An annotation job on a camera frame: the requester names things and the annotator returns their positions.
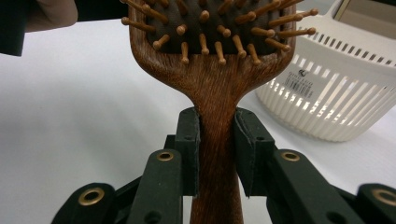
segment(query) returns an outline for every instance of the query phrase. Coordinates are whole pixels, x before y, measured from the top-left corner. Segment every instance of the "hairbrush bristle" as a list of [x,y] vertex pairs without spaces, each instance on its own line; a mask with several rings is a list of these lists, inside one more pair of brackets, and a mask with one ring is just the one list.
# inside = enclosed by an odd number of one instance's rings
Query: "hairbrush bristle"
[[148,0],[137,4],[121,0],[146,15],[146,24],[122,19],[122,23],[147,32],[148,42],[158,51],[182,54],[224,54],[243,59],[249,54],[253,64],[279,50],[288,51],[287,38],[312,35],[315,29],[290,31],[288,24],[315,16],[317,9],[284,15],[283,9],[302,0]]

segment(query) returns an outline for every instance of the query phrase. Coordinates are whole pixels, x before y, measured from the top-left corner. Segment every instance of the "black object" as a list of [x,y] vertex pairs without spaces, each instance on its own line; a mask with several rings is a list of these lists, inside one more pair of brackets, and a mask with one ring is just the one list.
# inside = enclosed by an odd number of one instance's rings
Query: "black object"
[[[104,184],[78,189],[52,223],[181,223],[181,196],[197,194],[198,120],[193,108],[182,111],[177,134],[168,135],[165,149],[150,155],[141,178],[115,192]],[[233,126],[245,193],[267,197],[274,224],[396,223],[396,189],[365,184],[352,195],[330,185],[302,153],[277,149],[252,112],[238,108]],[[106,197],[86,191],[100,188]],[[78,199],[84,197],[96,203],[82,206]]]
[[[21,56],[29,8],[35,5],[35,0],[0,1],[0,53]],[[128,15],[128,6],[117,0],[76,0],[76,6],[78,21],[120,19]]]

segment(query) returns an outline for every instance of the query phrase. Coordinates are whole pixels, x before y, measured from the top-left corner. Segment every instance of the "barcode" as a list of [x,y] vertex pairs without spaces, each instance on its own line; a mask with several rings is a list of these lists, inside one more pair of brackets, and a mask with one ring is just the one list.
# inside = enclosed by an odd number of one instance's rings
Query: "barcode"
[[301,80],[296,80],[292,77],[288,77],[285,81],[285,86],[299,93],[303,97],[307,97],[309,92],[311,91],[312,83],[305,83]]

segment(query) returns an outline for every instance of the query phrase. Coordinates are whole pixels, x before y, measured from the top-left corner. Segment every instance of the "wooden hairbrush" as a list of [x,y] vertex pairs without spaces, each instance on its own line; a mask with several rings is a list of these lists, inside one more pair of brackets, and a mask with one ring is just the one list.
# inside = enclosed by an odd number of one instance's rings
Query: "wooden hairbrush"
[[199,194],[191,223],[243,223],[233,162],[233,114],[249,91],[289,64],[302,0],[121,0],[131,48],[150,75],[186,94],[200,116]]

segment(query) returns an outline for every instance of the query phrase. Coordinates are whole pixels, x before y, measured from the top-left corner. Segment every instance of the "paddle brush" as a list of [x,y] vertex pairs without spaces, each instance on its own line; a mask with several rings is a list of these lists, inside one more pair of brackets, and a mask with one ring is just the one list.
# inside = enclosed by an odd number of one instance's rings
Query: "paddle brush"
[[243,223],[233,157],[233,114],[249,91],[289,64],[301,0],[121,0],[134,58],[183,92],[200,116],[199,191],[191,223]]

